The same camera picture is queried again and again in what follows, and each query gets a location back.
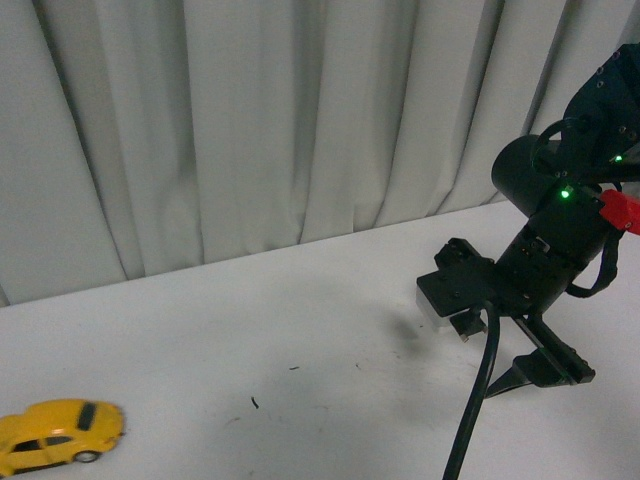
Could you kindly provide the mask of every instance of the yellow toy car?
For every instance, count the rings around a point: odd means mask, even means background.
[[[51,400],[0,418],[0,478],[93,462],[116,446],[123,428],[118,407],[87,400]]]

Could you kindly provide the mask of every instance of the toy car window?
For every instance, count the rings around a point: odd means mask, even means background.
[[[17,443],[13,447],[14,452],[30,452],[32,450],[40,450],[40,445],[37,440],[28,440],[26,442]]]
[[[80,416],[78,417],[78,430],[88,431],[93,424],[93,418],[96,416],[96,404],[91,402],[85,402],[80,410]]]
[[[70,442],[71,440],[73,440],[73,438],[63,437],[63,436],[46,438],[47,445],[49,445],[50,447],[53,445],[60,445],[61,443],[67,443],[67,442]]]

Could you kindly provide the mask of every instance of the white curtain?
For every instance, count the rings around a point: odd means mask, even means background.
[[[4,0],[0,303],[490,202],[501,148],[561,118],[639,19],[632,0]]]

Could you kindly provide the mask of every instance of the white table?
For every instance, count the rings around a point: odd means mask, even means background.
[[[439,479],[484,336],[433,332],[415,279],[450,237],[497,258],[525,220],[505,202],[2,309],[0,415],[126,412],[113,452],[34,480]],[[545,317],[595,380],[486,401],[461,478],[640,478],[639,240]],[[532,350],[503,320],[494,377]]]

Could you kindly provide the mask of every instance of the black wire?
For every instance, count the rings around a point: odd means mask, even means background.
[[[575,128],[578,130],[584,130],[587,128],[588,122],[582,118],[574,118],[567,117],[562,120],[558,120],[557,122],[553,122],[544,131],[540,134],[540,136],[536,139],[533,146],[531,147],[531,152],[529,154],[529,161],[531,162],[531,167],[538,173],[546,173],[551,174],[552,171],[541,171],[538,165],[538,155],[540,150],[549,144],[549,140],[555,134],[560,133],[565,128]]]
[[[471,433],[473,432],[473,427],[478,418],[478,414],[480,413],[482,401],[487,393],[489,379],[491,378],[493,365],[496,361],[496,353],[498,352],[498,342],[500,341],[500,317],[491,302],[483,302],[478,308],[484,308],[487,311],[487,343],[484,347],[482,362],[478,369],[476,381],[473,384],[473,389],[469,395],[467,406],[465,407],[464,414],[460,420],[460,426],[458,427],[456,438],[451,447],[451,453],[449,454],[449,460],[447,461],[447,466],[444,470],[442,480],[456,480],[458,475],[460,475],[462,462],[464,461],[464,456],[467,453],[467,448],[469,447]]]

